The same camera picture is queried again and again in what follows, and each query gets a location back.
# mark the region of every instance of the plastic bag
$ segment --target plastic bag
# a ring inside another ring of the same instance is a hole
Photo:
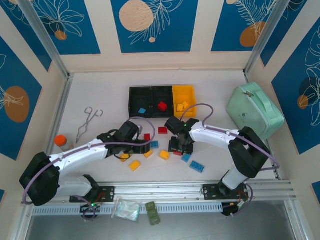
[[[140,214],[140,208],[139,203],[130,200],[123,200],[121,197],[118,197],[115,201],[111,217],[137,222]]]

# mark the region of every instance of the mint green bag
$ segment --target mint green bag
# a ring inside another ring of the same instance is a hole
[[[226,106],[226,111],[238,128],[252,128],[266,140],[285,122],[284,116],[255,82],[239,86]]]

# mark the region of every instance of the red block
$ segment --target red block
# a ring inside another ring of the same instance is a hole
[[[173,151],[173,154],[178,155],[178,156],[182,156],[182,152],[180,152],[180,151]]]
[[[164,126],[161,126],[158,128],[158,133],[159,134],[168,134],[168,129]]]
[[[167,111],[167,108],[168,108],[168,106],[167,106],[167,104],[165,104],[164,102],[160,102],[160,103],[158,104],[158,109],[159,109],[160,111],[162,111],[162,112]]]
[[[149,133],[144,135],[144,140],[150,141],[150,134]]]

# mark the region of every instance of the black tray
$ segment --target black tray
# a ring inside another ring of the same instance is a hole
[[[158,104],[167,104],[165,112],[158,109]],[[172,86],[139,86],[129,90],[129,117],[169,118],[174,115]]]

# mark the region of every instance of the yellow storage bin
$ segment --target yellow storage bin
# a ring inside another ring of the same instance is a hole
[[[195,105],[196,95],[195,89],[192,85],[174,85],[172,86],[172,95],[173,95],[173,108],[174,116],[180,118],[186,109],[183,111],[177,111],[178,104],[183,104],[184,102],[188,103],[188,107]],[[191,108],[184,116],[188,118],[194,118],[197,114],[197,107]]]

